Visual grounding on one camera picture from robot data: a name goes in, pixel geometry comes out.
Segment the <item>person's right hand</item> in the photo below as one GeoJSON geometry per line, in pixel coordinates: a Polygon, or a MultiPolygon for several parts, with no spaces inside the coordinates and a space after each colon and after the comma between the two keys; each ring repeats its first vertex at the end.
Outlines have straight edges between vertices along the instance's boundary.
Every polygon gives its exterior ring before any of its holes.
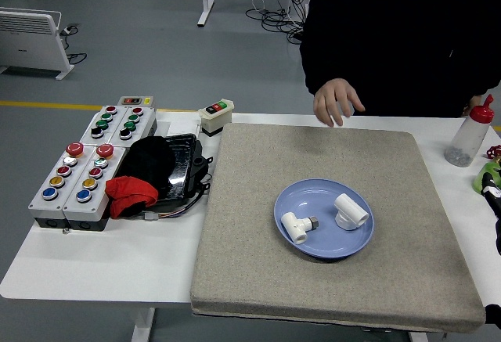
{"type": "Polygon", "coordinates": [[[326,126],[341,127],[343,117],[350,117],[354,111],[364,112],[356,90],[343,78],[326,82],[314,95],[313,112],[326,126]]]}

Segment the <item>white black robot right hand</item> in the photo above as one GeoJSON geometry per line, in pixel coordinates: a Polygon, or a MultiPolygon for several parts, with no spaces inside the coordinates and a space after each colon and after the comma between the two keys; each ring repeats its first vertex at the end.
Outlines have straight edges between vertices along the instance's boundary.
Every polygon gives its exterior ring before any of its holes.
{"type": "Polygon", "coordinates": [[[497,220],[495,223],[496,229],[496,249],[498,254],[501,254],[501,221],[500,221],[500,189],[494,183],[493,177],[490,173],[485,172],[481,180],[481,195],[486,199],[488,205],[491,207],[497,220]]]}

